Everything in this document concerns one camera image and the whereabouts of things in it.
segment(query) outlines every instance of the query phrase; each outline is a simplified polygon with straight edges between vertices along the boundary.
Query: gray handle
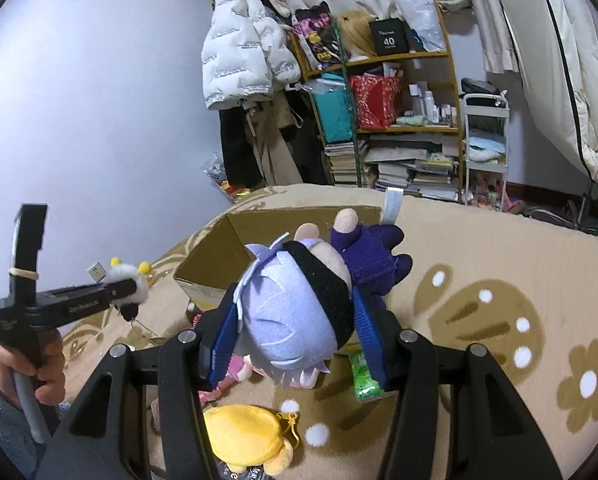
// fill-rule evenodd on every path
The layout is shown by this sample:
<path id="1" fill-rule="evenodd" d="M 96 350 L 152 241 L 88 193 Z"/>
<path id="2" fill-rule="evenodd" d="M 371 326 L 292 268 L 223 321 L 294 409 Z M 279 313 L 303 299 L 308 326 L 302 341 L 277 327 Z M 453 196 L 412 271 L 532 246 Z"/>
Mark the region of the gray handle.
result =
<path id="1" fill-rule="evenodd" d="M 48 444 L 52 436 L 48 430 L 48 425 L 45 423 L 44 415 L 41 413 L 41 405 L 34 396 L 32 377 L 14 372 L 14 380 L 16 394 L 30 426 L 32 438 L 38 444 Z"/>

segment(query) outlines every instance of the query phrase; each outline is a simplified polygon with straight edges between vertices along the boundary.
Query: blue sleeve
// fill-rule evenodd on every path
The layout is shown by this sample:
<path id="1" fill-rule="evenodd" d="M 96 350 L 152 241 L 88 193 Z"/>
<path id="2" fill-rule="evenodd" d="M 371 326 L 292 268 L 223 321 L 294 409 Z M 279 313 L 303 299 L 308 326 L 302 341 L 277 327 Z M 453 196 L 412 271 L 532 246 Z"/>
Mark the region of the blue sleeve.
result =
<path id="1" fill-rule="evenodd" d="M 59 416 L 63 418 L 70 405 L 59 406 Z M 32 439 L 26 416 L 11 406 L 0 396 L 0 446 L 12 463 L 26 478 L 32 479 L 41 463 L 45 446 Z"/>

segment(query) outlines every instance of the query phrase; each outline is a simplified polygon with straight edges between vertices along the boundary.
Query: yellow zipper pull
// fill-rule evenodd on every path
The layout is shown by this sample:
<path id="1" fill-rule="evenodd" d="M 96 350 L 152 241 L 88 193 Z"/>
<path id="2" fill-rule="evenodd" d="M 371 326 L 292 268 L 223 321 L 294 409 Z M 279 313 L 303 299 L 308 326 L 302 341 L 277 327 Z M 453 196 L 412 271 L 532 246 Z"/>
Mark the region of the yellow zipper pull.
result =
<path id="1" fill-rule="evenodd" d="M 287 424 L 285 429 L 283 428 L 283 426 L 281 428 L 283 436 L 285 436 L 285 434 L 288 433 L 288 431 L 292 431 L 292 436 L 294 437 L 294 443 L 292 444 L 292 448 L 297 449 L 299 447 L 299 444 L 301 443 L 301 439 L 299 438 L 299 435 L 296 432 L 296 425 L 297 421 L 299 420 L 299 413 L 277 412 L 276 418 L 278 418 L 280 422 L 285 422 Z"/>

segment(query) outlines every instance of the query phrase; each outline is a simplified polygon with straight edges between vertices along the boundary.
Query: metal screw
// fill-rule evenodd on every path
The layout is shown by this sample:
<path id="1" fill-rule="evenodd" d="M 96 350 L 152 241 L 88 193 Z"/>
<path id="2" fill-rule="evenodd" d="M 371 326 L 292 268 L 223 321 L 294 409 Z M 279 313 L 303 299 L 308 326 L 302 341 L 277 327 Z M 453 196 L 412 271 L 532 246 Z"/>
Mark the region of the metal screw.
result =
<path id="1" fill-rule="evenodd" d="M 178 335 L 178 339 L 183 344 L 191 343 L 196 339 L 196 332 L 194 330 L 184 330 Z"/>
<path id="2" fill-rule="evenodd" d="M 414 330 L 402 330 L 399 338 L 404 343 L 413 343 L 418 339 L 418 334 Z"/>
<path id="3" fill-rule="evenodd" d="M 478 343 L 470 346 L 470 352 L 477 357 L 485 357 L 488 355 L 488 349 Z"/>
<path id="4" fill-rule="evenodd" d="M 110 355 L 112 357 L 121 357 L 123 354 L 125 354 L 126 350 L 127 349 L 126 349 L 125 345 L 114 345 L 110 349 Z"/>

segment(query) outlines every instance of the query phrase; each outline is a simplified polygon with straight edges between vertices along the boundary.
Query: red patterned bag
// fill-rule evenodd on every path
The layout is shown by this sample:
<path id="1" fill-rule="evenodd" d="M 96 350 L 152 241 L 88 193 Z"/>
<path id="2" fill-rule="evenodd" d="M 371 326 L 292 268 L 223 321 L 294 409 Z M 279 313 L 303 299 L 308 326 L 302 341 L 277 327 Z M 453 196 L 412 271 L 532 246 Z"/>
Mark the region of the red patterned bag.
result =
<path id="1" fill-rule="evenodd" d="M 356 99 L 359 127 L 372 130 L 394 124 L 397 118 L 396 101 L 402 88 L 402 78 L 353 75 L 350 86 Z"/>

